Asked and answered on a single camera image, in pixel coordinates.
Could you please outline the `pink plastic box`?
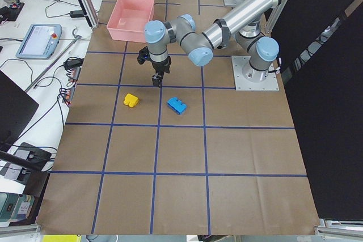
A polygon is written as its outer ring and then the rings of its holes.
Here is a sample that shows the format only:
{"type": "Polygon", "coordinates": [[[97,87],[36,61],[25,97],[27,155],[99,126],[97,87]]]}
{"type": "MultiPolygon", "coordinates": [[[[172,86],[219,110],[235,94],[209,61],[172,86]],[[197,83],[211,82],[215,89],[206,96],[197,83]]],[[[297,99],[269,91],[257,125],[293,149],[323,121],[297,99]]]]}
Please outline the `pink plastic box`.
{"type": "Polygon", "coordinates": [[[155,0],[117,0],[107,24],[113,40],[145,43],[144,28],[154,16],[155,0]]]}

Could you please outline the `metal rod with hook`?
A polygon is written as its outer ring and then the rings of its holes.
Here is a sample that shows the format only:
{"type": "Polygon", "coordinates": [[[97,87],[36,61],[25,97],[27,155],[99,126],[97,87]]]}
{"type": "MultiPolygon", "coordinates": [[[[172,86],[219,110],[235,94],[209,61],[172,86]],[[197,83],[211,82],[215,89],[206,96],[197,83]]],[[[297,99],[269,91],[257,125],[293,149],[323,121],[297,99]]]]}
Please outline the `metal rod with hook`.
{"type": "Polygon", "coordinates": [[[27,93],[40,79],[41,79],[41,77],[46,73],[46,72],[48,72],[56,63],[57,63],[57,61],[66,53],[66,51],[68,50],[68,49],[70,49],[71,47],[72,47],[72,45],[73,44],[75,44],[78,40],[80,40],[81,38],[82,38],[82,36],[81,35],[79,35],[79,34],[77,34],[77,32],[78,32],[78,27],[77,26],[75,26],[75,28],[72,30],[72,35],[73,35],[73,40],[70,42],[70,44],[69,45],[67,45],[66,46],[66,48],[63,50],[63,51],[61,51],[58,55],[57,55],[57,57],[53,60],[53,62],[49,65],[49,66],[47,66],[38,76],[37,76],[37,78],[35,78],[31,83],[30,83],[30,85],[24,90],[25,91],[25,93],[27,93]]]}

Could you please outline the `black monitor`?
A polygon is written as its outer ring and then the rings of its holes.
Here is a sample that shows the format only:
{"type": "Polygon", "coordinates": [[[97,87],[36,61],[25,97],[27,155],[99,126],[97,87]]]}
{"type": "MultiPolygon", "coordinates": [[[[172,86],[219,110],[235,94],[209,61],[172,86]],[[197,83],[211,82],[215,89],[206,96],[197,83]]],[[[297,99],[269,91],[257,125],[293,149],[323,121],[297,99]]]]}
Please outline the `black monitor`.
{"type": "Polygon", "coordinates": [[[1,71],[1,150],[19,138],[39,104],[1,71]]]}

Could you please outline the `blue teach pendant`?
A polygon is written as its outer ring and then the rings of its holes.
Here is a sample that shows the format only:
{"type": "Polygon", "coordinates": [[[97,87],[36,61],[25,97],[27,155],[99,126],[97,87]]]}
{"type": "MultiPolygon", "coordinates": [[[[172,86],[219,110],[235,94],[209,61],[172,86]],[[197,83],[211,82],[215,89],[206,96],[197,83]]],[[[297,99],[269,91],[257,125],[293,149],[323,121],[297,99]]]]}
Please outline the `blue teach pendant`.
{"type": "Polygon", "coordinates": [[[54,53],[62,35],[60,24],[31,24],[16,58],[45,60],[54,53]]]}

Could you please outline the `blue toy block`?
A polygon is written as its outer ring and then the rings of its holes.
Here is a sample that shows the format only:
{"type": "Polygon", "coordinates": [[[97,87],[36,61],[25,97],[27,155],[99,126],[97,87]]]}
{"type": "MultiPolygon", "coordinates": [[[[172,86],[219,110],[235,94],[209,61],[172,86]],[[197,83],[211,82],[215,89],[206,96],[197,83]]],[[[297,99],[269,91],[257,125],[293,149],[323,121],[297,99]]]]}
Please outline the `blue toy block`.
{"type": "Polygon", "coordinates": [[[168,99],[167,106],[178,115],[183,114],[187,109],[187,105],[183,103],[178,97],[172,97],[168,99]]]}

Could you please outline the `black power adapter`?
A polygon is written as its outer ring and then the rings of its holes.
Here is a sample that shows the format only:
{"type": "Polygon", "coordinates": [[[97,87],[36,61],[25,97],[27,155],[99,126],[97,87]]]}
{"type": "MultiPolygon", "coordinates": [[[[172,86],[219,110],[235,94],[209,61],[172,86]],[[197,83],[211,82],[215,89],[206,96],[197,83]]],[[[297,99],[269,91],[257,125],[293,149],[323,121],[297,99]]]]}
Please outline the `black power adapter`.
{"type": "Polygon", "coordinates": [[[69,12],[71,18],[82,18],[84,17],[84,13],[82,10],[72,10],[69,12]]]}

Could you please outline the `yellow toy block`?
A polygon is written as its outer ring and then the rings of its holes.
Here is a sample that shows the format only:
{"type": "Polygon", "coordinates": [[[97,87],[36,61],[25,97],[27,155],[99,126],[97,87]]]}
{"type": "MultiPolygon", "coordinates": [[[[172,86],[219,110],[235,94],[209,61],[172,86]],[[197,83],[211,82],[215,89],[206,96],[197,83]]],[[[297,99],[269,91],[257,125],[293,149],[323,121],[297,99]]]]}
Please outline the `yellow toy block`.
{"type": "Polygon", "coordinates": [[[130,93],[127,93],[123,100],[123,104],[128,106],[129,108],[135,107],[138,104],[138,102],[139,102],[139,97],[130,93]]]}

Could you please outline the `brown paper table cover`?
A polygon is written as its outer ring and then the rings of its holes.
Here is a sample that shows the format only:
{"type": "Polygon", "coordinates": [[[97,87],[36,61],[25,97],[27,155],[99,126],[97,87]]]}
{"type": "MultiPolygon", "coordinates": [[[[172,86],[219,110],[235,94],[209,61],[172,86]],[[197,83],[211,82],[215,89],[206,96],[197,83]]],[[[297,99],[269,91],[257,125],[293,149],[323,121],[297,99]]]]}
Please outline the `brown paper table cover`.
{"type": "MultiPolygon", "coordinates": [[[[46,234],[311,235],[318,215],[282,88],[234,87],[236,43],[197,67],[177,44],[163,87],[139,43],[114,41],[103,0],[37,222],[46,234]],[[127,93],[139,97],[129,108],[127,93]],[[167,106],[178,97],[181,115],[167,106]]],[[[155,0],[202,31],[223,0],[155,0]]]]}

